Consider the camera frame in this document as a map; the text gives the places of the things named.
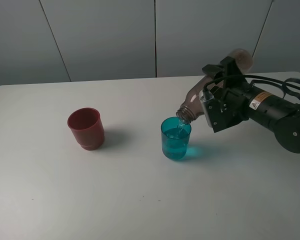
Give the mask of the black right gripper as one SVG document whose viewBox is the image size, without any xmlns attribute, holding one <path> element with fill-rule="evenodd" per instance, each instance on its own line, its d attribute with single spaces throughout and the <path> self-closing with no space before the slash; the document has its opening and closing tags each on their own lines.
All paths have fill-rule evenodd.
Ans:
<svg viewBox="0 0 300 240">
<path fill-rule="evenodd" d="M 244 74 L 242 75 L 230 75 L 230 76 L 224 76 L 225 70 L 224 67 L 221 64 L 207 64 L 202 68 L 202 72 L 210 78 L 218 78 L 213 80 L 213 87 L 212 87 L 212 94 L 220 99 L 222 97 L 222 94 L 226 90 L 231 90 L 237 94 L 240 94 L 246 98 L 246 102 L 244 104 L 244 116 L 246 117 L 246 120 L 249 119 L 248 117 L 248 110 L 247 110 L 247 103 L 248 103 L 248 97 L 247 97 L 247 91 L 249 88 L 248 81 L 244 77 Z"/>
</svg>

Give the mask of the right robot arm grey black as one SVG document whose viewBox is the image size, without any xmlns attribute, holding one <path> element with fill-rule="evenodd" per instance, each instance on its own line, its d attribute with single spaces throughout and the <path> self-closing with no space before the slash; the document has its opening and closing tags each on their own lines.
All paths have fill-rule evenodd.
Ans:
<svg viewBox="0 0 300 240">
<path fill-rule="evenodd" d="M 283 148 L 300 154 L 299 78 L 244 74 L 230 56 L 202 71 L 209 79 L 200 101 L 215 133 L 251 119 L 273 132 Z"/>
</svg>

